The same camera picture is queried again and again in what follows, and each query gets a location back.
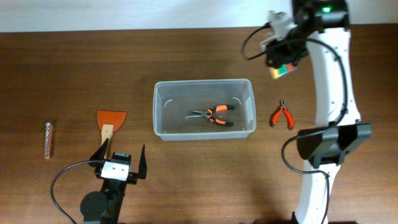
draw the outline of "wood grain surface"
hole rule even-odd
[[[100,146],[97,110],[127,111],[112,151],[143,144],[148,175],[126,190],[120,222],[267,223],[289,219],[302,177],[280,158],[299,129],[314,127],[310,59],[280,80],[264,60],[247,62],[240,46],[253,28],[119,30],[0,34],[0,223],[69,223],[51,201],[55,174],[90,158]],[[257,49],[257,40],[253,49]],[[373,135],[346,158],[333,186],[329,219],[358,223],[398,220],[398,25],[354,26],[351,69],[363,122]],[[154,85],[166,80],[250,79],[257,129],[247,139],[164,142],[154,134]],[[295,120],[289,132],[269,116],[285,99]],[[55,123],[54,155],[44,159],[44,123]],[[294,144],[287,158],[302,167]],[[92,168],[61,176],[55,196],[81,223],[82,198],[99,190]]]

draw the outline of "orange-handled pliers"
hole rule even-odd
[[[278,106],[278,108],[275,110],[275,112],[271,115],[270,119],[269,119],[269,124],[271,125],[271,127],[275,127],[276,124],[276,119],[279,117],[279,115],[284,112],[286,118],[287,118],[287,127],[289,130],[293,130],[293,117],[292,115],[290,115],[289,111],[287,110],[287,106],[286,106],[286,101],[285,100],[281,100],[280,101],[280,106]]]
[[[186,118],[201,118],[204,117],[208,121],[210,121],[213,124],[218,124],[220,126],[224,127],[232,127],[234,126],[233,122],[227,122],[227,121],[222,121],[220,119],[216,119],[213,117],[213,115],[219,111],[224,111],[224,110],[235,110],[234,106],[231,105],[219,105],[216,106],[213,109],[208,109],[207,111],[189,111],[191,113],[195,113],[196,115],[193,116],[186,116]]]

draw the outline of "black wire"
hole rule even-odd
[[[65,171],[67,171],[68,169],[71,169],[71,168],[76,167],[76,166],[78,166],[78,165],[89,164],[89,163],[96,163],[96,162],[97,162],[97,163],[102,163],[102,161],[97,161],[97,160],[95,160],[95,161],[82,161],[82,162],[77,162],[77,163],[75,163],[75,164],[72,164],[72,165],[70,165],[70,166],[64,168],[63,170],[61,170],[61,171],[54,177],[54,179],[53,179],[53,181],[52,181],[52,183],[51,183],[50,194],[51,194],[52,202],[54,202],[55,206],[56,206],[66,217],[68,217],[69,220],[70,220],[73,224],[77,224],[76,221],[75,221],[70,215],[68,215],[68,213],[67,213],[66,211],[64,211],[64,210],[61,208],[61,206],[58,204],[57,200],[56,200],[55,197],[54,197],[54,184],[55,184],[55,182],[57,181],[57,179],[58,179]]]
[[[347,109],[347,104],[348,104],[348,91],[347,91],[347,89],[348,89],[348,87],[347,87],[346,72],[345,72],[345,68],[344,68],[344,65],[343,65],[343,61],[341,60],[341,57],[338,55],[337,51],[336,51],[332,46],[330,46],[330,45],[328,45],[328,44],[326,44],[326,43],[324,43],[324,42],[322,42],[322,41],[315,40],[315,39],[311,39],[311,38],[301,38],[301,39],[283,40],[282,42],[279,42],[279,43],[277,43],[277,44],[275,44],[275,45],[273,45],[273,46],[267,48],[265,51],[263,51],[263,52],[261,52],[261,53],[255,55],[255,56],[247,57],[246,54],[245,54],[245,51],[244,51],[245,48],[246,48],[247,42],[249,41],[249,39],[250,39],[255,33],[259,32],[259,31],[262,30],[262,29],[265,29],[265,28],[263,28],[263,27],[261,27],[261,28],[255,30],[255,31],[243,42],[242,49],[241,49],[241,53],[242,53],[242,56],[243,56],[246,60],[252,60],[252,59],[258,58],[258,57],[260,57],[260,56],[262,56],[262,55],[267,54],[269,51],[275,50],[275,49],[277,49],[277,48],[279,48],[279,47],[281,47],[281,46],[283,46],[283,45],[286,45],[286,44],[297,43],[297,42],[313,42],[313,43],[322,45],[322,46],[326,47],[328,50],[330,50],[330,52],[332,52],[332,54],[335,56],[335,60],[338,62],[339,66],[340,66],[341,75],[342,75],[342,77],[343,77],[344,99],[343,99],[343,109],[341,109],[340,115],[337,117],[336,121],[335,121],[334,123],[332,123],[331,125],[329,125],[328,127],[326,127],[326,129],[319,130],[319,131],[314,132],[314,133],[299,134],[299,135],[296,135],[296,136],[290,138],[289,140],[287,140],[287,141],[284,143],[284,145],[282,146],[281,152],[280,152],[281,155],[282,155],[282,160],[283,160],[283,162],[284,162],[285,165],[286,165],[289,169],[291,169],[292,171],[294,171],[294,172],[296,172],[296,173],[299,173],[299,174],[323,174],[323,175],[325,176],[327,196],[326,196],[325,214],[323,215],[322,222],[321,222],[321,224],[323,224],[323,222],[325,221],[325,219],[326,219],[326,217],[327,217],[327,215],[328,215],[329,202],[330,202],[330,180],[329,180],[329,177],[330,177],[330,176],[329,176],[329,174],[327,174],[325,171],[322,171],[322,170],[304,171],[304,170],[300,170],[300,169],[295,168],[294,166],[292,166],[292,165],[287,161],[287,159],[286,159],[286,157],[285,157],[285,149],[286,149],[287,145],[289,145],[292,141],[295,141],[295,140],[298,140],[298,139],[303,139],[303,138],[308,138],[308,137],[312,137],[312,136],[316,136],[316,135],[318,135],[318,134],[324,133],[325,131],[327,131],[327,130],[329,130],[329,129],[331,129],[331,128],[337,127],[337,126],[340,124],[340,122],[343,120],[343,118],[344,118],[346,112],[348,111],[348,109]]]
[[[246,40],[244,40],[243,45],[242,45],[242,49],[241,49],[241,54],[242,54],[242,56],[243,56],[244,59],[246,59],[246,60],[251,60],[251,59],[249,59],[249,58],[246,56],[246,53],[245,53],[245,51],[244,51],[244,49],[246,48],[246,44],[249,42],[250,38],[251,38],[252,36],[254,36],[254,34],[257,34],[259,31],[261,31],[261,30],[263,30],[263,29],[268,29],[268,28],[271,28],[271,25],[269,24],[269,22],[266,23],[264,26],[262,26],[262,27],[256,29],[255,31],[253,31],[253,32],[246,38]]]

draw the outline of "small wire cutters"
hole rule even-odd
[[[275,110],[275,112],[271,115],[271,117],[269,119],[270,126],[275,127],[276,120],[282,112],[284,112],[284,114],[287,118],[287,128],[289,130],[293,130],[293,125],[294,125],[293,117],[292,117],[292,115],[290,115],[289,111],[287,110],[285,100],[280,101],[280,106],[278,106],[278,108]]]

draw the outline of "clear plastic container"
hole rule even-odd
[[[234,123],[223,127],[206,118],[186,118],[190,110],[206,111],[218,105],[215,118]],[[154,131],[164,141],[246,138],[256,129],[256,105],[247,79],[158,82],[154,92]]]

